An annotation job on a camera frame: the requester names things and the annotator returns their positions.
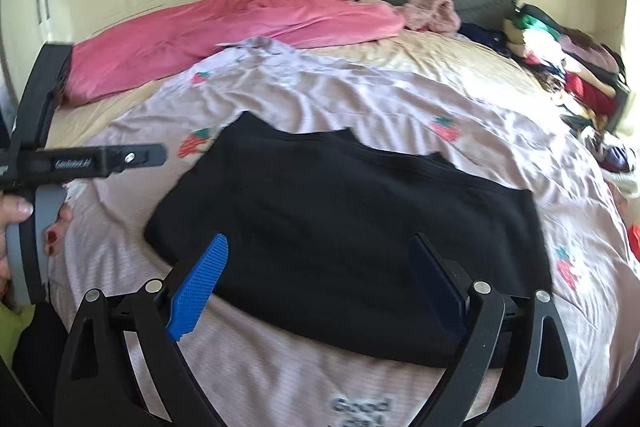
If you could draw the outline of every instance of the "pink blanket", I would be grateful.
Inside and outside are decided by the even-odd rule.
[[[356,44],[398,35],[391,7],[353,0],[204,0],[118,24],[78,44],[65,98],[84,105],[180,73],[219,44],[266,36],[297,48]]]
[[[452,37],[462,24],[452,0],[409,0],[398,11],[406,19],[405,26],[418,32]]]

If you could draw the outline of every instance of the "blue gripper pad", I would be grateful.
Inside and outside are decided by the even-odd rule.
[[[175,342],[196,327],[204,306],[207,305],[207,299],[225,269],[228,252],[226,237],[219,233],[175,293],[166,325],[169,336]]]
[[[409,265],[414,280],[442,329],[461,340],[466,333],[466,301],[451,280],[445,261],[422,235],[414,235],[409,244]]]

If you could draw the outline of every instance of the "green clothing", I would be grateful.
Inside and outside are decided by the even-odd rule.
[[[13,312],[0,302],[0,357],[11,370],[14,365],[14,352],[22,332],[31,324],[35,306],[25,306]]]
[[[521,15],[513,19],[513,25],[519,30],[542,30],[550,33],[557,41],[560,38],[560,33],[555,29],[547,26],[542,21],[532,17],[531,15]]]

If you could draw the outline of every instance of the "metal screw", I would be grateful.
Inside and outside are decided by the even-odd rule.
[[[540,302],[549,302],[551,300],[551,295],[549,295],[544,290],[538,290],[536,292],[536,299],[538,299]]]
[[[84,294],[84,298],[89,302],[97,301],[98,297],[100,297],[100,290],[96,290],[95,288]]]
[[[159,279],[150,280],[145,284],[145,290],[149,293],[158,293],[162,289],[162,281]]]
[[[484,281],[478,281],[474,283],[474,290],[476,290],[478,293],[481,293],[482,295],[487,295],[487,293],[491,291],[491,286],[489,286],[489,283],[486,283]]]

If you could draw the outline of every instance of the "hand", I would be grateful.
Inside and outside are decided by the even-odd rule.
[[[6,257],[4,230],[10,223],[21,223],[33,214],[33,205],[18,196],[0,195],[0,298],[8,289],[11,279],[9,262]],[[45,251],[48,255],[56,255],[62,251],[63,242],[69,223],[73,219],[73,211],[68,204],[63,204],[58,220],[45,230]]]

